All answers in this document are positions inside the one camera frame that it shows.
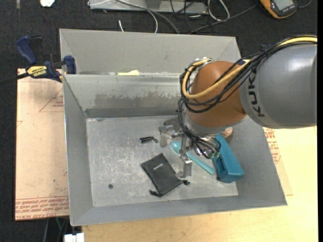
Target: wooden table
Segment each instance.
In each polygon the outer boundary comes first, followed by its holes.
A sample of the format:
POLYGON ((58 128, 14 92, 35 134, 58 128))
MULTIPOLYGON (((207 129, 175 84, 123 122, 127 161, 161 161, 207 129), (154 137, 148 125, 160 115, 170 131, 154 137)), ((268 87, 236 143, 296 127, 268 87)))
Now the wooden table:
POLYGON ((83 226, 86 242, 318 241, 317 129, 275 130, 288 206, 83 226))

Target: black carpet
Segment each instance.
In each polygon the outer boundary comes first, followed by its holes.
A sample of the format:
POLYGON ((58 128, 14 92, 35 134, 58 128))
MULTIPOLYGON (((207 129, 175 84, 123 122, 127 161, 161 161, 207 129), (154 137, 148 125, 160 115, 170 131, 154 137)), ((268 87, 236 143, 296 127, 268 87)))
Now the black carpet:
MULTIPOLYGON (((60 28, 120 31, 118 20, 121 20, 125 31, 154 31, 154 20, 147 12, 92 11, 87 1, 56 0, 52 8, 43 8, 39 0, 20 0, 18 9, 17 0, 0 0, 0 81, 14 77, 17 68, 26 67, 27 62, 15 49, 16 41, 24 35, 42 36, 44 55, 52 53, 54 61, 58 61, 60 28)), ((308 2, 298 1, 300 5, 308 2)), ((233 16, 257 4, 258 0, 225 2, 233 16)), ((183 34, 201 26, 198 20, 188 20, 188 26, 183 16, 164 15, 183 34)), ((157 18, 159 33, 174 33, 169 23, 157 18)), ((317 0, 281 20, 270 17, 258 5, 241 16, 205 28, 195 35, 234 36, 241 55, 246 56, 258 52, 263 44, 298 34, 317 35, 317 0)), ((16 88, 14 82, 0 86, 0 241, 42 241, 47 220, 14 221, 16 88)), ((52 220, 48 234, 56 240, 57 228, 52 220)))

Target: orange device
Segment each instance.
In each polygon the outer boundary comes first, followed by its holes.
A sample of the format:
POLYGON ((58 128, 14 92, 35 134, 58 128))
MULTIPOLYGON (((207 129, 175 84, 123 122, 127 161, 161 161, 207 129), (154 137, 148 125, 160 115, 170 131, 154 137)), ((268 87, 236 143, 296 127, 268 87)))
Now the orange device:
POLYGON ((298 4, 295 0, 260 0, 263 7, 275 18, 286 18, 296 12, 298 4))

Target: black wallet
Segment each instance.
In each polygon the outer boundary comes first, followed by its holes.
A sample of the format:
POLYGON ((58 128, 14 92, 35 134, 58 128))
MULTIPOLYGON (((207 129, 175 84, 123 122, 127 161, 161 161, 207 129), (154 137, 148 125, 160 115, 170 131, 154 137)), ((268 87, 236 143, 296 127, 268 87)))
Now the black wallet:
POLYGON ((176 177, 176 172, 162 153, 142 163, 141 167, 157 189, 157 192, 149 190, 152 195, 161 197, 180 184, 189 184, 187 180, 181 180, 176 177))

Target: yellow cable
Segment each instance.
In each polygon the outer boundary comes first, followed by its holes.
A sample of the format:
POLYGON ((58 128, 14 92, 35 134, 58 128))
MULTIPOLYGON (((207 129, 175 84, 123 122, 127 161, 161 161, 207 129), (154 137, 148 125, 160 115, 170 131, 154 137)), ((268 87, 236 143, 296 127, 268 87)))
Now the yellow cable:
MULTIPOLYGON (((286 45, 286 44, 289 44, 289 43, 294 43, 294 42, 299 42, 299 41, 308 41, 308 42, 313 42, 313 43, 317 43, 317 38, 314 38, 314 37, 296 37, 296 38, 292 38, 292 39, 289 39, 287 41, 284 41, 283 43, 279 44, 278 46, 282 46, 282 45, 286 45)), ((182 91, 183 91, 183 94, 186 98, 189 98, 189 99, 196 99, 196 98, 200 98, 204 95, 206 95, 207 93, 211 92, 212 90, 214 90, 216 87, 218 87, 219 85, 221 85, 222 83, 224 83, 225 81, 227 81, 229 78, 231 78, 232 76, 238 74, 242 69, 245 68, 245 66, 251 61, 252 59, 245 59, 245 63, 241 66, 239 66, 238 68, 234 69, 231 73, 229 73, 228 75, 226 75, 223 79, 221 79, 220 81, 218 81, 217 83, 214 83, 212 86, 210 86, 209 88, 207 88, 206 90, 200 92, 200 93, 197 93, 197 94, 189 94, 186 90, 186 83, 187 83, 187 80, 189 78, 189 74, 192 72, 192 70, 194 69, 194 67, 197 65, 201 65, 205 62, 205 60, 202 60, 202 61, 199 61, 199 62, 196 62, 194 64, 192 64, 191 67, 189 67, 189 69, 187 70, 187 73, 185 74, 184 76, 184 79, 183 79, 183 84, 182 84, 182 91)))

